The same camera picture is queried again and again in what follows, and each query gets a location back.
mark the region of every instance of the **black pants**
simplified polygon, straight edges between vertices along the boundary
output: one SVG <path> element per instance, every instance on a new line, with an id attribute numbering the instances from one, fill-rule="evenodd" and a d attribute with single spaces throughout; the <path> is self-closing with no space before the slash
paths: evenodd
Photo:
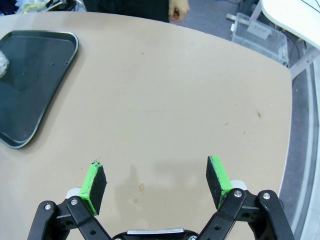
<path id="1" fill-rule="evenodd" d="M 120 14 L 169 23 L 169 0 L 84 0 L 88 12 Z"/>

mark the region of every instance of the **brown spot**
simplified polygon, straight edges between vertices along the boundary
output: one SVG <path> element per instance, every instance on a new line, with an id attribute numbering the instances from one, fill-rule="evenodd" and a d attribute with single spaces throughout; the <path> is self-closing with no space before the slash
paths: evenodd
<path id="1" fill-rule="evenodd" d="M 145 185 L 143 183 L 141 183 L 139 186 L 139 189 L 142 192 L 143 190 L 145 190 Z"/>

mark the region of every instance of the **label on box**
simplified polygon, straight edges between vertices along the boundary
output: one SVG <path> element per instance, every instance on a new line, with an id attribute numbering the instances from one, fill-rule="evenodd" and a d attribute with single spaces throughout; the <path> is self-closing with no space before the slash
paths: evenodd
<path id="1" fill-rule="evenodd" d="M 255 21 L 252 21 L 249 24 L 247 31 L 251 34 L 256 35 L 259 38 L 264 39 L 264 40 L 266 40 L 267 37 L 269 36 L 269 34 L 271 34 L 271 32 L 272 32 L 271 29 L 261 25 L 258 22 L 255 22 Z"/>

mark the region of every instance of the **green gripper pad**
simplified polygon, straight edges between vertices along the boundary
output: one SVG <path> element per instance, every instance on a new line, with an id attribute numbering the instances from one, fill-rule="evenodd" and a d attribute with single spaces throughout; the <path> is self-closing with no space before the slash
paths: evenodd
<path id="1" fill-rule="evenodd" d="M 219 209 L 233 187 L 218 156 L 208 156 L 205 176 L 214 205 Z"/>
<path id="2" fill-rule="evenodd" d="M 79 197 L 88 204 L 94 216 L 99 215 L 102 197 L 107 185 L 104 167 L 94 161 L 85 176 Z"/>

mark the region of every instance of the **table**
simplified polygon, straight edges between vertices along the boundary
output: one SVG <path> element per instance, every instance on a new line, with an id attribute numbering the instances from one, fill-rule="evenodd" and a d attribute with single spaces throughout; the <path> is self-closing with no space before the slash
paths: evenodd
<path id="1" fill-rule="evenodd" d="M 0 26 L 0 38 L 50 30 L 79 39 L 34 139 L 21 149 L 0 144 L 4 239 L 26 239 L 38 204 L 62 202 L 95 160 L 108 180 L 98 220 L 111 236 L 199 232 L 216 211 L 208 155 L 220 156 L 230 178 L 253 194 L 279 192 L 292 105 L 290 72 L 279 63 L 219 37 L 129 16 L 30 13 L 0 17 Z M 228 239 L 254 237 L 236 223 Z"/>
<path id="2" fill-rule="evenodd" d="M 294 79 L 320 56 L 320 12 L 301 0 L 260 0 L 251 18 L 257 19 L 261 11 L 270 21 L 313 46 L 290 68 Z"/>

